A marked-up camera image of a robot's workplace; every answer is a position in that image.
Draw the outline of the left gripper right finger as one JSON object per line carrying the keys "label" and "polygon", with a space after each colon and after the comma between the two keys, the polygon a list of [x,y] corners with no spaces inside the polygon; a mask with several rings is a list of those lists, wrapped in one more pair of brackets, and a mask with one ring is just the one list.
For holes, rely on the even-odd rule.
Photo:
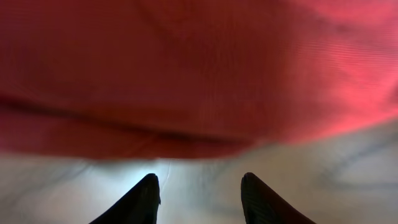
{"label": "left gripper right finger", "polygon": [[241,202],[247,224],[315,224],[252,172],[241,180]]}

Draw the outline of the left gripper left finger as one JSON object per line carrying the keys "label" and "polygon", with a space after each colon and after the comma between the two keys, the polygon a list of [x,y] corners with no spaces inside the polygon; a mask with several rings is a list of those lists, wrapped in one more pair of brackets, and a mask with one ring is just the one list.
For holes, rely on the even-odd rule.
{"label": "left gripper left finger", "polygon": [[156,224],[160,204],[159,179],[147,174],[90,224]]}

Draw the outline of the red t-shirt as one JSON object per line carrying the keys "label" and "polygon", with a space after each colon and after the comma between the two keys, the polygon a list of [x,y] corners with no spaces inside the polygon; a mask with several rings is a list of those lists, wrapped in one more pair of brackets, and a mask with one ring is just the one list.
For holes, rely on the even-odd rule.
{"label": "red t-shirt", "polygon": [[1,150],[231,156],[397,117],[397,2],[1,0]]}

